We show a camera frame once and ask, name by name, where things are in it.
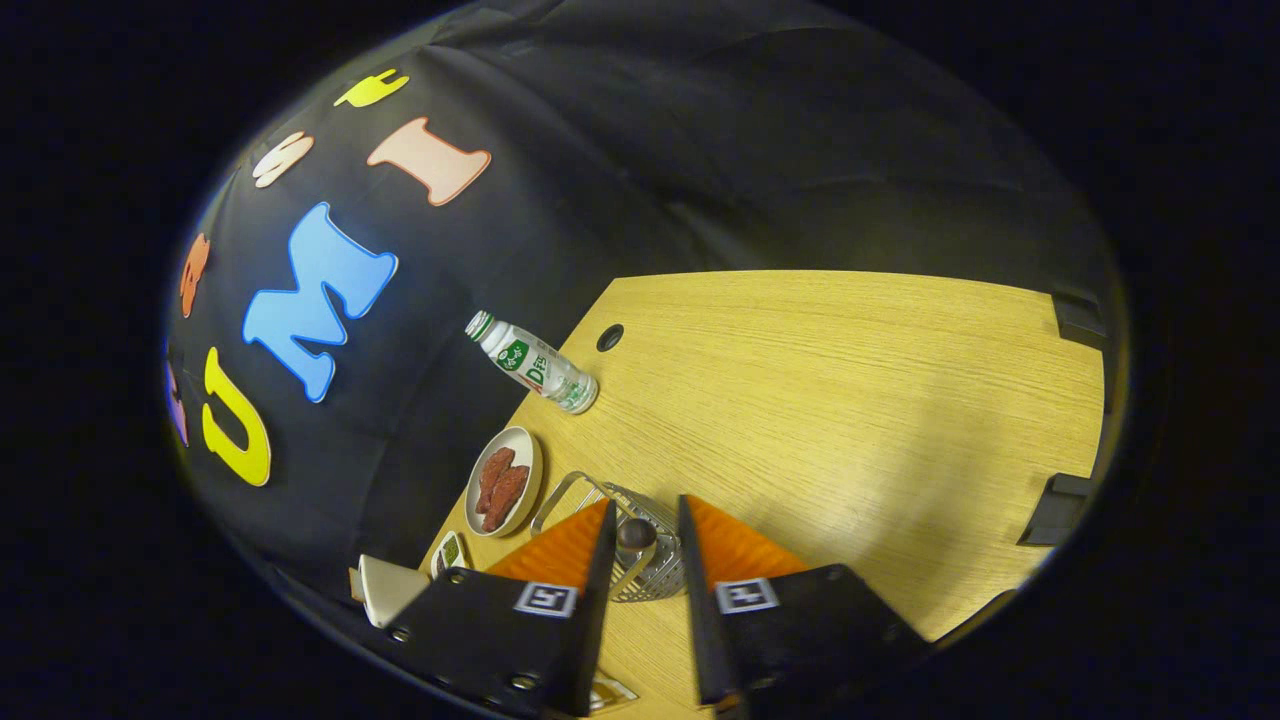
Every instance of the round plate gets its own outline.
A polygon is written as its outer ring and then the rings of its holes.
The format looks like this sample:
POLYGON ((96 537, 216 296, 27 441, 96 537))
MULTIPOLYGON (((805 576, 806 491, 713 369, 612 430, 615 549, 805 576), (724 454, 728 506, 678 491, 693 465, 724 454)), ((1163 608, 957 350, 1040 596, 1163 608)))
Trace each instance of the round plate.
POLYGON ((475 466, 471 468, 471 479, 467 480, 466 512, 467 525, 471 528, 471 532, 480 537, 502 537, 516 532, 534 509, 534 502, 538 500, 538 488, 541 484, 543 448, 538 446, 534 436, 518 425, 507 428, 494 436, 489 441, 489 445, 484 447, 480 457, 476 459, 475 466), (480 500, 480 471, 484 469, 484 461, 502 447, 509 447, 516 451, 516 459, 511 461, 512 468, 516 465, 529 465, 529 482, 525 483, 525 492, 520 495, 516 506, 507 514, 507 520, 498 525, 497 530, 486 533, 480 529, 484 527, 484 515, 476 512, 476 501, 480 500))

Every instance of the white object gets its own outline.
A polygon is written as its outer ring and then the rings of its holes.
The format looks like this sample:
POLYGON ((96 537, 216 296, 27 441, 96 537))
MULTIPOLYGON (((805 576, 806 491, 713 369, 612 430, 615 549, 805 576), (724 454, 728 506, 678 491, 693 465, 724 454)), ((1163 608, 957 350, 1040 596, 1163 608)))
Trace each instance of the white object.
POLYGON ((365 600, 365 615, 375 628, 385 628, 430 584, 426 575, 417 570, 369 555, 360 556, 356 575, 365 600))
POLYGON ((529 331, 480 310, 467 323, 467 337, 480 343, 498 369, 566 411, 577 415, 595 402, 600 387, 595 378, 529 331))
POLYGON ((471 532, 480 537, 502 537, 509 536, 520 524, 525 521, 529 512, 534 509, 534 503, 538 500, 538 488, 543 484, 543 448, 538 445, 534 436, 529 434, 529 430, 521 428, 520 425, 512 425, 506 430, 502 430, 489 445, 484 447, 480 457, 476 459, 475 466, 471 468, 471 479, 467 480, 467 497, 466 497, 466 514, 467 525, 471 532), (499 448, 509 447, 516 451, 515 460, 511 461, 511 466, 529 465, 529 482, 525 483, 525 492, 520 493, 520 498, 516 500, 516 505, 507 514, 507 519, 503 520, 497 529, 492 533, 484 532, 484 515, 476 512, 476 502, 480 500, 480 473, 484 470, 484 462, 499 448))

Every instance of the metal basket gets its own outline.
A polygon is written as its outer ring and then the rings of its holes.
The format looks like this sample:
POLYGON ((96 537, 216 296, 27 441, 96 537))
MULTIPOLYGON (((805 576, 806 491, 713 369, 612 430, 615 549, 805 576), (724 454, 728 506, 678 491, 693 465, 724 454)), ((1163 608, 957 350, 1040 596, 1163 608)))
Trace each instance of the metal basket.
POLYGON ((547 502, 538 509, 534 521, 529 528, 531 536, 543 532, 543 523, 550 515, 552 509, 564 497, 564 492, 576 480, 591 483, 591 492, 582 498, 573 512, 599 501, 608 498, 617 502, 618 525, 639 518, 653 524, 658 533, 657 541, 641 552, 627 551, 618 547, 613 564, 613 582, 609 587, 609 600, 614 602, 641 602, 645 600, 662 600, 680 594, 685 589, 685 566, 680 559, 680 536, 676 532, 676 514, 637 492, 618 487, 613 483, 600 483, 586 473, 575 470, 556 486, 547 502))

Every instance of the small dish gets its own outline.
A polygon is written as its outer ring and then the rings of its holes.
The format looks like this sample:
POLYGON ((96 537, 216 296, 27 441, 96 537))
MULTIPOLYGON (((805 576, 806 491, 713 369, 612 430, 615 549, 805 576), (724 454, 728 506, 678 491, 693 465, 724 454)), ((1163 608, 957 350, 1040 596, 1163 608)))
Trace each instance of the small dish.
POLYGON ((467 562, 467 548, 462 544, 462 536, 449 530, 440 541, 440 547, 431 553, 431 579, 439 578, 449 568, 471 569, 467 562))
POLYGON ((539 447, 538 441, 529 430, 518 425, 502 430, 489 441, 489 445, 480 452, 480 457, 476 459, 475 466, 471 468, 471 479, 467 480, 466 497, 467 527, 471 528, 472 533, 483 538, 509 536, 529 518, 529 512, 534 509, 534 502, 538 500, 538 491, 541 487, 543 448, 539 447), (507 514, 507 519, 495 530, 486 533, 481 529, 484 527, 484 515, 476 512, 476 501, 480 500, 480 473, 484 470, 485 460, 503 447, 509 447, 516 452, 515 460, 511 461, 512 468, 529 465, 529 482, 525 483, 525 492, 516 500, 516 505, 507 514))

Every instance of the foam letter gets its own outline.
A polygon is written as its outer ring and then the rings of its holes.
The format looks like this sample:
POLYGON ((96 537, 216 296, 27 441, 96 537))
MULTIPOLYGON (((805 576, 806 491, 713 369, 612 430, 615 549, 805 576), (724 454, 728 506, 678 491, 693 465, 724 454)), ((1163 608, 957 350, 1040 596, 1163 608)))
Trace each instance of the foam letter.
POLYGON ((260 290, 244 313, 242 334, 246 343, 260 342, 297 375, 307 400, 320 402, 333 382, 333 356, 312 355, 298 341, 347 342, 347 329, 325 288, 338 295, 348 318, 362 318, 396 274, 399 260, 357 245, 329 219, 329 204, 320 202, 294 225, 289 261, 298 290, 260 290))
POLYGON ((392 82, 383 82, 394 73, 396 68, 392 68, 378 77, 366 77, 343 94, 342 97, 335 100, 333 106, 337 108, 338 105, 342 105, 343 100, 351 102, 356 108, 365 108, 378 102, 383 97, 387 97, 392 92, 404 87, 404 83, 408 82, 408 76, 402 76, 392 82))
POLYGON ((305 131, 298 131, 285 137, 270 152, 264 155, 257 165, 253 167, 253 177, 257 178, 257 182, 253 184, 257 187, 271 184, 275 182, 275 178, 284 174, 284 170, 292 168, 294 163, 310 152, 311 146, 316 143, 316 138, 303 137, 305 135, 305 131))
POLYGON ((196 236, 187 251, 187 264, 182 266, 182 282, 178 283, 178 295, 182 297, 182 316, 191 316, 191 307, 196 304, 196 286, 200 278, 205 277, 205 265, 209 264, 209 240, 205 233, 196 236))
POLYGON ((466 190, 489 167, 493 156, 484 150, 463 152, 426 132, 426 118, 404 123, 387 136, 372 154, 369 165, 390 163, 426 186, 426 201, 444 205, 466 190))
POLYGON ((204 418, 205 445, 209 451, 223 459, 227 466, 239 475, 246 483, 262 487, 271 474, 271 443, 266 438, 266 425, 257 410, 244 397, 244 393, 232 383, 223 368, 218 364, 218 348, 209 348, 209 357, 205 360, 205 392, 210 397, 223 398, 227 407, 236 415, 236 419, 244 425, 248 434, 248 447, 241 450, 227 437, 227 433, 214 421, 214 411, 206 402, 201 410, 204 418))

